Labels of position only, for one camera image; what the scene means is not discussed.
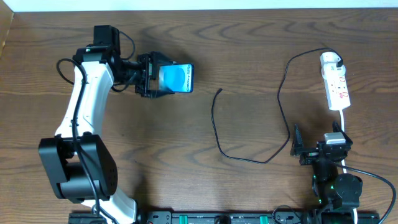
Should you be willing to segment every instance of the white wall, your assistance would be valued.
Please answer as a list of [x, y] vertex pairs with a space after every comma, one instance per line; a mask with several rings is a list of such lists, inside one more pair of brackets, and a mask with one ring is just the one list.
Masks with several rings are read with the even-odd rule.
[[4, 2], [14, 12], [398, 7], [398, 0], [4, 0]]

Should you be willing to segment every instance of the green tape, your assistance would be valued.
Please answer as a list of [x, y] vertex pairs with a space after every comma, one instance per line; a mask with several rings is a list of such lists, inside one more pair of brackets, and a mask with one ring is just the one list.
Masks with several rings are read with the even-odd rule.
[[180, 215], [180, 224], [188, 224], [188, 216]]
[[268, 224], [268, 217], [267, 216], [261, 216], [260, 217], [260, 224]]

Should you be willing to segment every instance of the wooden board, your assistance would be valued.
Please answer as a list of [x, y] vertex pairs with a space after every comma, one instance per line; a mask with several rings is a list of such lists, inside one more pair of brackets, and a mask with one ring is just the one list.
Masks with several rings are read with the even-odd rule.
[[[110, 93], [103, 140], [119, 170], [119, 186], [140, 207], [192, 211], [270, 211], [318, 203], [311, 167], [289, 156], [291, 142], [268, 165], [228, 160], [218, 152], [210, 106], [222, 147], [233, 156], [266, 160], [287, 137], [276, 93], [287, 61], [329, 46], [344, 57], [351, 106], [346, 132], [354, 141], [346, 163], [398, 185], [398, 10], [320, 9], [167, 12], [17, 13], [0, 60], [0, 213], [2, 223], [65, 223], [72, 210], [55, 198], [37, 146], [53, 136], [72, 86], [57, 74], [58, 59], [92, 42], [93, 26], [129, 34], [137, 53], [159, 50], [195, 64], [189, 95], [140, 98], [133, 88]], [[122, 39], [122, 54], [132, 50]], [[339, 114], [329, 111], [320, 53], [290, 64], [280, 95], [290, 130], [300, 126], [314, 146]], [[73, 78], [72, 66], [63, 65]], [[383, 214], [391, 190], [364, 181], [359, 210]], [[386, 223], [398, 219], [396, 209]]]
[[0, 57], [2, 49], [6, 44], [13, 15], [14, 13], [8, 8], [6, 3], [0, 0]]

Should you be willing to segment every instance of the wooden tabletop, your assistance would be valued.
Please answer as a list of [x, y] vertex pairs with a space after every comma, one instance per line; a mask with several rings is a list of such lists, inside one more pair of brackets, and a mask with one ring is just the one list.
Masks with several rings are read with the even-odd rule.
[[[332, 47], [343, 57], [351, 106], [344, 110], [354, 144], [346, 164], [398, 186], [398, 10], [312, 9], [245, 11], [17, 13], [0, 59], [0, 223], [66, 223], [82, 205], [59, 200], [49, 184], [37, 146], [51, 138], [68, 106], [72, 86], [57, 74], [58, 59], [92, 43], [93, 26], [110, 24], [130, 35], [137, 53], [158, 50], [195, 64], [191, 94], [140, 98], [130, 88], [110, 93], [103, 141], [118, 165], [119, 186], [140, 207], [175, 211], [272, 211], [278, 205], [310, 208], [312, 168], [289, 155], [277, 89], [287, 61], [301, 52]], [[121, 38], [122, 55], [131, 43]], [[290, 127], [305, 144], [332, 132], [339, 114], [328, 109], [319, 56], [290, 64], [280, 94]], [[72, 66], [62, 65], [68, 78]], [[359, 211], [381, 215], [390, 188], [364, 182]], [[394, 209], [386, 223], [396, 223]]]

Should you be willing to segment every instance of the white power strip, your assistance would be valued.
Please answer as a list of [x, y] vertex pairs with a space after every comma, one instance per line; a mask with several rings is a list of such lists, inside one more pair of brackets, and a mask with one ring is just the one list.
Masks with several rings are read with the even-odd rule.
[[320, 59], [329, 109], [338, 111], [349, 107], [351, 103], [345, 77], [346, 67], [344, 65], [337, 67], [340, 57], [334, 52], [325, 52]]

